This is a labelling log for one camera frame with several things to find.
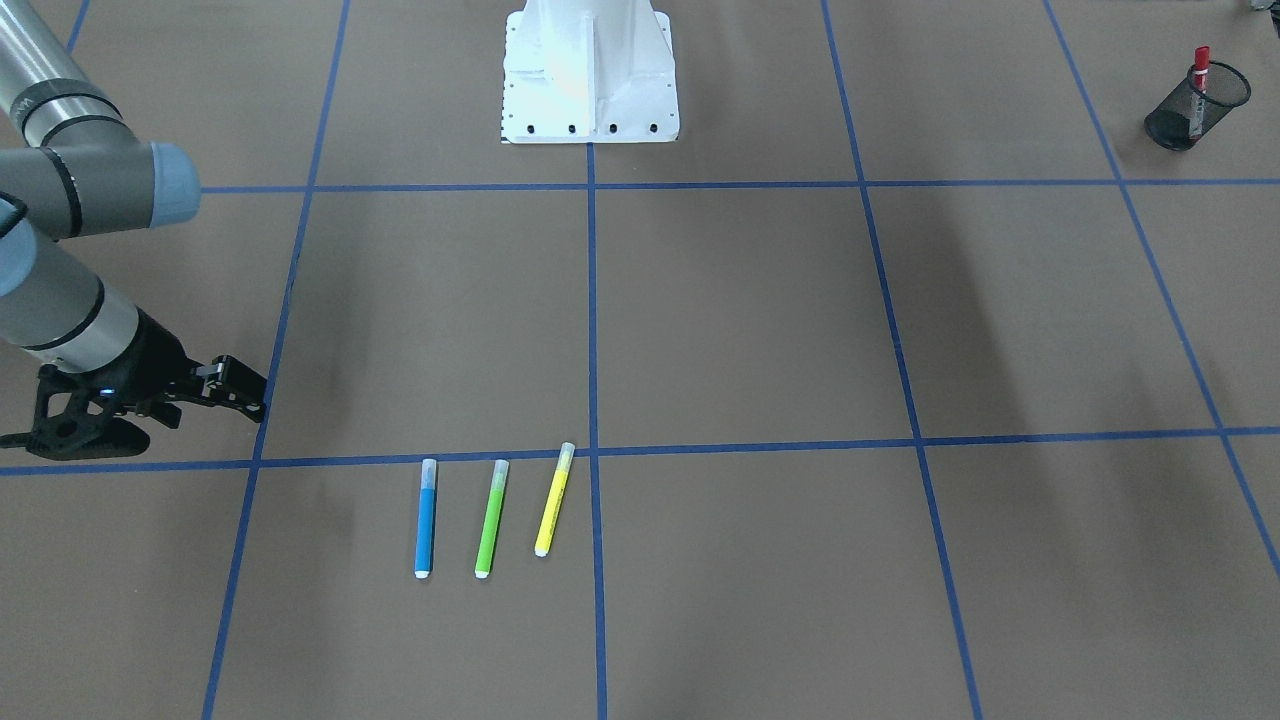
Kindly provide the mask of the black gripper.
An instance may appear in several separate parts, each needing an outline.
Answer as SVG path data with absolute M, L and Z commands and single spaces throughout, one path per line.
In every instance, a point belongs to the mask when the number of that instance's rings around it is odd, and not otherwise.
M 262 421 L 266 384 L 265 377 L 230 355 L 198 366 L 170 331 L 140 313 L 133 338 L 108 365 L 65 372 L 44 364 L 29 429 L 4 434 L 1 447 L 51 461 L 133 457 L 148 448 L 150 437 L 128 415 L 175 429 L 180 404 L 197 404 Z

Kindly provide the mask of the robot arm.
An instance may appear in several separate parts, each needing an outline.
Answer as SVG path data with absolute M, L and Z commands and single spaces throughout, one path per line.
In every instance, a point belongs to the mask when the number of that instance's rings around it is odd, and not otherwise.
M 4 448 L 51 461 L 133 457 L 133 416 L 175 429 L 182 405 L 260 423 L 266 379 L 182 342 L 63 247 L 64 240 L 188 222 L 202 187 L 188 154 L 138 138 L 27 1 L 1 5 L 3 115 L 23 140 L 3 151 L 1 334 L 40 364 L 28 430 Z

